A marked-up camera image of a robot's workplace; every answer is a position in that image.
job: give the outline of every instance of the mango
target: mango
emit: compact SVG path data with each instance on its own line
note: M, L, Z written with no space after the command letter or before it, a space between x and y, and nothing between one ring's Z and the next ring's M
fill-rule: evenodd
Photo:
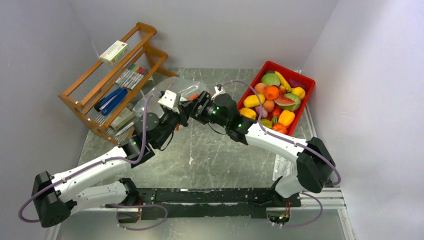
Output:
M265 96L263 94L258 94L260 98L260 103L265 102ZM256 95L250 95L246 97L243 101L243 104L246 108L254 108L260 105L258 97Z
M250 108L243 107L239 110L240 114L245 116L246 118L250 118L255 120L256 119L256 112Z

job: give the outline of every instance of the white wall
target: white wall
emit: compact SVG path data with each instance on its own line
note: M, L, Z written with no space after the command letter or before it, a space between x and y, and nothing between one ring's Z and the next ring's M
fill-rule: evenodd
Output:
M303 68L358 240L424 238L424 3L340 0Z
M166 66L301 68L338 0L71 0L99 54L136 22L154 26Z
M44 239L18 219L34 177L77 165L87 128L58 98L97 59L65 0L0 1L0 235ZM31 203L24 215L36 219Z

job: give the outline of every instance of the plastic fruit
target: plastic fruit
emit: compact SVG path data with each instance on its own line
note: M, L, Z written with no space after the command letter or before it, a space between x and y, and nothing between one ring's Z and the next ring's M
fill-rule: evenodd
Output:
M258 118L260 113L262 113L262 115L260 116L261 119L266 119L268 117L268 112L263 106L255 106L254 111L257 113Z
M281 82L279 77L275 73L267 73L262 77L262 83L267 86L280 86Z
M301 88L303 88L303 89L307 89L305 84L303 84L303 83L302 83L302 82L300 82L300 81L296 81L296 80L294 80L293 78L290 78L290 79L288 80L288 84L289 84L289 85L290 85L290 87L292 87L292 88L301 87Z
M286 81L286 79L279 73L278 71L275 71L275 75L277 75L280 83L285 87L285 90L290 93L292 91L292 88L290 87L290 84Z
M278 87L278 89L279 89L279 92L280 92L280 94L281 94L281 95L284 95L284 94L286 94L286 93L287 93L286 87L285 87L285 86L283 86L283 85L280 85L280 86Z
M291 112L298 109L301 105L301 99L293 93L286 93L284 94L284 96L280 96L275 99L274 102L280 108L284 110L289 110Z
M306 92L303 88L301 88L300 86L292 88L291 89L291 93L298 96L301 100L304 99Z
M271 100L265 100L263 103L262 103L262 107L268 112L268 113L270 113L270 112L272 112L273 111L273 109L274 109L274 106L275 106L276 104L275 104L275 102L274 101L271 101Z
M293 123L293 121L295 120L295 117L296 115L294 112L291 112L289 110L284 110L282 111L282 113L280 114L278 118L278 123L288 127L290 126L290 124Z
M269 86L265 89L263 95L267 100L275 100L280 96L280 90L276 86Z
M276 131L276 132L282 133L282 134L286 134L287 133L287 127L284 126L281 123L275 124L274 126L272 126L271 129L274 130L274 131Z
M260 120L260 123L264 126L264 127L266 127L266 128L272 128L273 127L273 124L271 123L271 121L270 120L268 120L268 119L261 119Z
M258 94L258 95L260 98L260 103L263 104L265 102L265 96L263 94ZM246 97L243 101L243 104L246 108L254 108L260 105L258 97L256 95L250 95Z
M260 83L256 84L256 86L254 86L254 90L257 92L257 94L264 94L265 89L267 87L268 86L265 83L260 82Z
M243 107L242 109L239 110L240 114L245 116L246 118L250 118L250 119L256 119L256 112L253 111L250 108L247 107Z

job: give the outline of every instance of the banana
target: banana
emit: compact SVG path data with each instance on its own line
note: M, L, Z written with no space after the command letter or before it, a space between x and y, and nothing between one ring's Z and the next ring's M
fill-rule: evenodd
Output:
M285 90L290 93L292 91L292 88L290 87L289 83L286 81L286 79L283 77L283 75L281 75L281 73L279 73L278 71L274 71L275 74L278 76L279 81L281 82L281 84L285 87Z

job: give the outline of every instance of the orange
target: orange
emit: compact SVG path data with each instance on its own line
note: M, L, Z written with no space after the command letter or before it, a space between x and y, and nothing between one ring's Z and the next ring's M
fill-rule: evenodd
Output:
M263 95L268 100L275 100L280 96L280 90L276 86L269 86L269 87L265 88Z

